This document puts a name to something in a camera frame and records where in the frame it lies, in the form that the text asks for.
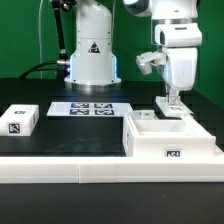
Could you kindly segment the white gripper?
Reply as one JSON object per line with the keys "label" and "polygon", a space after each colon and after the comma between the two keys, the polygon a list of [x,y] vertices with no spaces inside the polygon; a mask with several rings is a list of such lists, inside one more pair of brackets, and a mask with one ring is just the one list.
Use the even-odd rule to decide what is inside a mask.
{"label": "white gripper", "polygon": [[202,43],[202,33],[197,23],[158,24],[155,27],[155,42],[165,55],[162,77],[171,87],[168,103],[178,105],[179,91],[191,90],[194,85],[197,46]]}

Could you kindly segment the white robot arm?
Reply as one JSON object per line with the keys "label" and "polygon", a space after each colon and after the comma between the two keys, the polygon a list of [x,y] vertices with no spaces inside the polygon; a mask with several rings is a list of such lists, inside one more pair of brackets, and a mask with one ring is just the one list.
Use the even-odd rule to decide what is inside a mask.
{"label": "white robot arm", "polygon": [[[96,0],[75,0],[76,50],[70,57],[70,84],[105,86],[119,79],[112,54],[112,15]],[[155,52],[136,58],[143,74],[156,67],[166,85],[166,102],[180,103],[179,93],[195,82],[197,47],[202,33],[195,19],[200,0],[122,0],[125,9],[137,17],[149,17]]]}

